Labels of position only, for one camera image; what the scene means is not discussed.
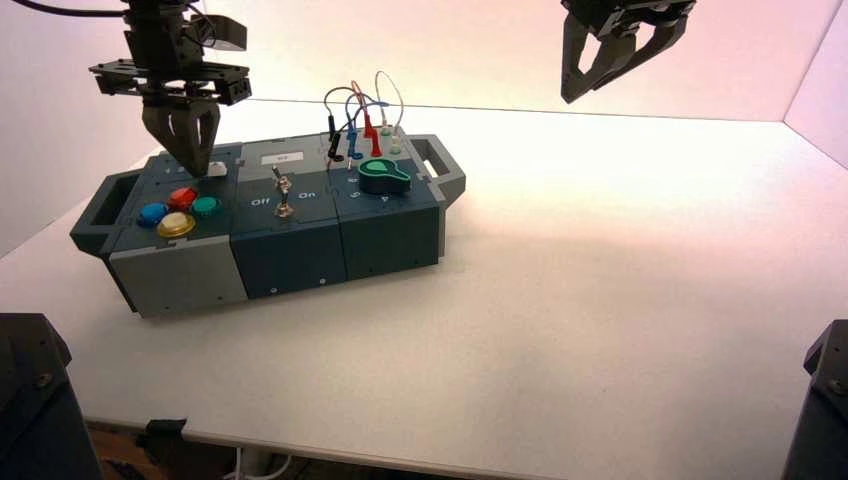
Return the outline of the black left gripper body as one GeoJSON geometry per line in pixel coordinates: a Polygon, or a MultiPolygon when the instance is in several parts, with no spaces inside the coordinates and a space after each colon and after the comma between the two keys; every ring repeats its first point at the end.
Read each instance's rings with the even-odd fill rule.
{"type": "Polygon", "coordinates": [[[252,95],[249,69],[213,62],[174,72],[153,71],[118,59],[89,68],[101,93],[234,105],[252,95]]]}

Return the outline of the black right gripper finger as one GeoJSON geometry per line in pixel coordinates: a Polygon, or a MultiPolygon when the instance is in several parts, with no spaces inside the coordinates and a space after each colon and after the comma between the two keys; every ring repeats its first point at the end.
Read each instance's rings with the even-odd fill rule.
{"type": "Polygon", "coordinates": [[[594,86],[594,90],[606,86],[619,77],[629,73],[631,70],[641,66],[648,60],[671,48],[685,33],[689,15],[683,13],[673,22],[658,23],[654,27],[652,37],[638,50],[636,50],[628,62],[620,69],[605,75],[594,86]]]}
{"type": "Polygon", "coordinates": [[[587,93],[601,78],[603,49],[592,58],[588,70],[583,71],[580,68],[580,60],[590,36],[596,38],[593,11],[570,9],[563,24],[561,75],[561,96],[567,103],[572,103],[587,93]]]}

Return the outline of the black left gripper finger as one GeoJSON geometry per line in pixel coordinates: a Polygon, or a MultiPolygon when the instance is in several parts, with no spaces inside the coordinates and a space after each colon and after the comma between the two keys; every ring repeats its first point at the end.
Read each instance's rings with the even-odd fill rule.
{"type": "Polygon", "coordinates": [[[190,174],[194,174],[194,152],[190,111],[185,105],[154,105],[145,102],[142,122],[147,131],[190,174]]]}
{"type": "Polygon", "coordinates": [[[208,172],[219,122],[220,110],[215,102],[187,102],[177,110],[177,159],[193,177],[208,172]]]}

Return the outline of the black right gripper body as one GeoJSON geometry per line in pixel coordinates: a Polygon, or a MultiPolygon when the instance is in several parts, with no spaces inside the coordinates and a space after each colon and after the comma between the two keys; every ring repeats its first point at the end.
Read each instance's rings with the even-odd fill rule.
{"type": "Polygon", "coordinates": [[[642,23],[672,26],[686,18],[695,1],[562,0],[560,4],[595,37],[635,31],[642,23]]]}

